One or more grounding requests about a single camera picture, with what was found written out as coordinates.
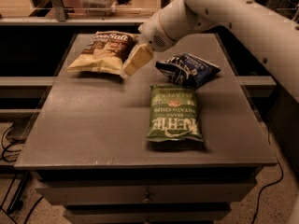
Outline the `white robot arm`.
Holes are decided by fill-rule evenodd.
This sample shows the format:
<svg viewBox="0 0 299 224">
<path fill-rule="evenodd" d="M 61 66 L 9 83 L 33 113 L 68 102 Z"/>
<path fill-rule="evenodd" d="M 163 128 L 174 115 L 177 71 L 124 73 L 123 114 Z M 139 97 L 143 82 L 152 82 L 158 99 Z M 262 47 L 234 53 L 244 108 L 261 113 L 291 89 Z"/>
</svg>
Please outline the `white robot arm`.
<svg viewBox="0 0 299 224">
<path fill-rule="evenodd" d="M 298 24 L 252 0 L 174 0 L 139 27 L 139 42 L 166 51 L 186 35 L 225 27 L 299 101 Z"/>
</svg>

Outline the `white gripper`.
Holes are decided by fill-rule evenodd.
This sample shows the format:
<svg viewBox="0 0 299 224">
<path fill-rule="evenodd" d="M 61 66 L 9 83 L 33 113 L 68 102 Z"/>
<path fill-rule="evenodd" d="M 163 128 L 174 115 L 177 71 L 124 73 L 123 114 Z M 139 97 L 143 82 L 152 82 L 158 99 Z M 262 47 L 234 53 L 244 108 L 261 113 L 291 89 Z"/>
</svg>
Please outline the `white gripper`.
<svg viewBox="0 0 299 224">
<path fill-rule="evenodd" d="M 133 47 L 121 68 L 121 77 L 131 77 L 147 64 L 153 58 L 153 50 L 163 52 L 175 46 L 186 35 L 186 25 L 184 10 L 165 7 L 154 13 L 139 26 L 141 42 L 146 44 L 137 44 Z"/>
</svg>

